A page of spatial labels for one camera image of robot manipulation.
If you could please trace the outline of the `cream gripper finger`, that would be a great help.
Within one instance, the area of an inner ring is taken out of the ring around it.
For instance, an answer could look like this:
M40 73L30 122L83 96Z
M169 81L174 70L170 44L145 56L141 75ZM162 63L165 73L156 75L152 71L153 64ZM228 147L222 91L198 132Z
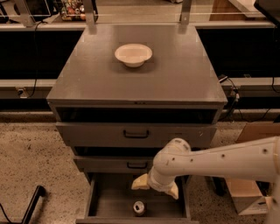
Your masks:
M138 178L136 178L131 186L132 190L148 190L150 187L148 185L148 174L145 173Z
M168 190L167 194L172 196L175 200L179 198L179 189L175 182L172 183L171 188Z

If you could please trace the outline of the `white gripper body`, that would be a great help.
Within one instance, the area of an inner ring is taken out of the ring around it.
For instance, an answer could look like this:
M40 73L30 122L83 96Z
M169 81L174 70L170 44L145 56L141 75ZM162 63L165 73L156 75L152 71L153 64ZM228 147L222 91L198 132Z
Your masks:
M153 171L148 174L148 185L158 192L173 193L176 190L173 176L165 176Z

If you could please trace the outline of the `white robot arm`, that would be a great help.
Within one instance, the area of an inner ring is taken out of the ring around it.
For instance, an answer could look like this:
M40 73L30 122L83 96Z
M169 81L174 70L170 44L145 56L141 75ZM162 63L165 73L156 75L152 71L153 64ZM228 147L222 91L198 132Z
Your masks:
M265 224L280 223L279 136L198 151L191 150L184 139L174 138L153 158L150 171L136 178L131 188L152 188L177 199L175 178L185 175L272 183L272 202Z

